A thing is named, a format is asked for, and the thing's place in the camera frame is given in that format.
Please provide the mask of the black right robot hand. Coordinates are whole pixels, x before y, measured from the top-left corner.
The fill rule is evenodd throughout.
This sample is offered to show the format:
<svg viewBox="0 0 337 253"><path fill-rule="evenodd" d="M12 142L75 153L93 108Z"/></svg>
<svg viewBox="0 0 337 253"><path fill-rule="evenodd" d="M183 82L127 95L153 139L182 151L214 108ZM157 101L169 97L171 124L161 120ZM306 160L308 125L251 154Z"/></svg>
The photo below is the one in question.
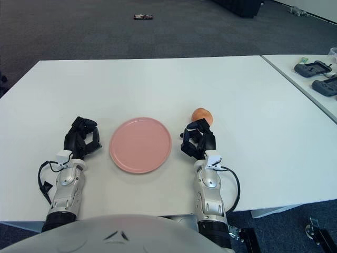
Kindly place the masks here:
<svg viewBox="0 0 337 253"><path fill-rule="evenodd" d="M189 123L180 137L181 151L196 160L204 160L206 151L216 150L215 135L205 118Z"/></svg>

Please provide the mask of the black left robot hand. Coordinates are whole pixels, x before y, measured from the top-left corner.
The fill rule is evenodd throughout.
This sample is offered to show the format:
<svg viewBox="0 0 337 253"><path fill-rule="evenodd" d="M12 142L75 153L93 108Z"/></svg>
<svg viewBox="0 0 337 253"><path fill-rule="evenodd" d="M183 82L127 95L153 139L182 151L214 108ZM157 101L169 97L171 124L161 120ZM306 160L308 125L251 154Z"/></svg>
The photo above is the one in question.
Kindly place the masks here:
<svg viewBox="0 0 337 253"><path fill-rule="evenodd" d="M84 160L101 147L97 123L78 116L65 136L64 150L71 151L73 159Z"/></svg>

